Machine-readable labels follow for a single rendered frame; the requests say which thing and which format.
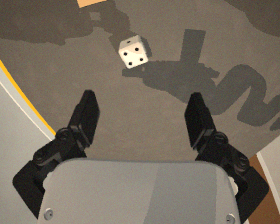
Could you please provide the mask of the peach flat mat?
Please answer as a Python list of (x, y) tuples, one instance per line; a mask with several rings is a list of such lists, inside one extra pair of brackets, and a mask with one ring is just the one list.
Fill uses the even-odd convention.
[(78, 1), (78, 4), (79, 4), (79, 7), (84, 7), (84, 6), (87, 6), (87, 5), (90, 5), (90, 4), (94, 4), (94, 3), (98, 3), (98, 2), (101, 2), (101, 1), (105, 1), (105, 0), (77, 0)]

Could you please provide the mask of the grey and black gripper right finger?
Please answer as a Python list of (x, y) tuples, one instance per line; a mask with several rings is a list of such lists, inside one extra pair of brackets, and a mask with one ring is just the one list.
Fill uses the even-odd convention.
[(238, 186), (235, 198), (243, 224), (267, 195), (267, 182), (250, 166), (249, 159), (228, 143), (227, 136), (216, 130), (200, 92), (191, 94), (184, 117), (190, 145), (199, 153), (195, 161), (221, 166), (235, 180)]

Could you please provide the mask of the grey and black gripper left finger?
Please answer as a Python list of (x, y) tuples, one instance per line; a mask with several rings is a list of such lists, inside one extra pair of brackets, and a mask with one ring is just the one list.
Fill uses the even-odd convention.
[(14, 188), (37, 220), (45, 193), (43, 181), (61, 162), (87, 157), (84, 150), (92, 145), (99, 116), (94, 91), (85, 90), (67, 128), (59, 129), (55, 139), (38, 149), (33, 160), (13, 177)]

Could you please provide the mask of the white die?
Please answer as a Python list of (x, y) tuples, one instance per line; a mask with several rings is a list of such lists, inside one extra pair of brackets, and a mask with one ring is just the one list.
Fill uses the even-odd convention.
[(148, 61), (145, 47), (139, 35), (120, 42), (119, 53), (127, 68), (131, 68)]

